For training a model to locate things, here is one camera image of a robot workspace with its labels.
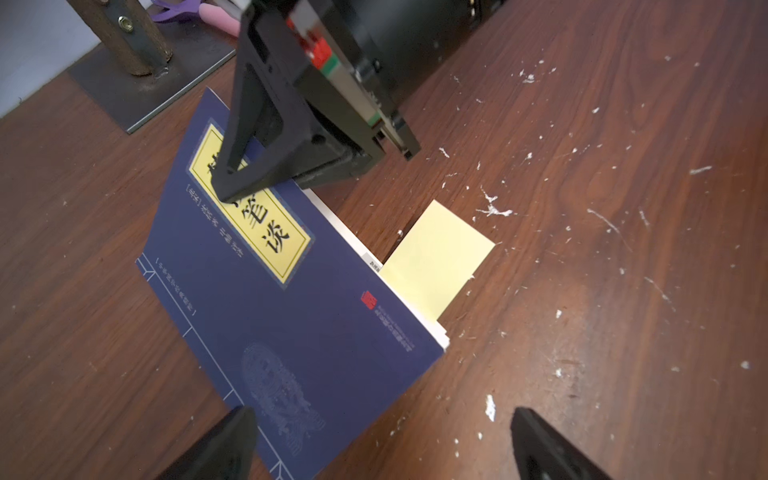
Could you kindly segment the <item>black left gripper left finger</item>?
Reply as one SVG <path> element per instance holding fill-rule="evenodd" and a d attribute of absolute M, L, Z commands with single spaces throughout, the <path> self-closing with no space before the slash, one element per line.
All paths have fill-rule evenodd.
<path fill-rule="evenodd" d="M 258 441 L 257 426 L 252 407 L 233 408 L 157 479 L 247 479 Z"/>

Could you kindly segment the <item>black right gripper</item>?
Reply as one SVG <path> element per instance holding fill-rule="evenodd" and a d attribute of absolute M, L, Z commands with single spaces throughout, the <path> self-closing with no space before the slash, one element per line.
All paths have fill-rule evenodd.
<path fill-rule="evenodd" d="M 292 180 L 357 178 L 384 156 L 370 124 L 306 51 L 323 37 L 379 109 L 385 135 L 418 153 L 400 105 L 504 5 L 502 1 L 259 1 L 242 15 L 232 108 L 212 173 L 234 203 Z"/>

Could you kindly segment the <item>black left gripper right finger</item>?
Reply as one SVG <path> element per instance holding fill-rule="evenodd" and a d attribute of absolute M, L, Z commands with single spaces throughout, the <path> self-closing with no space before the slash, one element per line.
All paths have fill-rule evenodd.
<path fill-rule="evenodd" d="M 515 462 L 523 480 L 611 480 L 532 408 L 514 410 L 510 431 Z"/>

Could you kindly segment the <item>dark blue book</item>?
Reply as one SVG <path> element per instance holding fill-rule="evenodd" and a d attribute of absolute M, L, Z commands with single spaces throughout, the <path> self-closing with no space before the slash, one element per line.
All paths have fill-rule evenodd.
<path fill-rule="evenodd" d="M 311 479 L 449 341 L 295 183 L 218 199 L 228 116 L 206 90 L 136 264 L 224 402 L 255 411 L 272 477 Z"/>

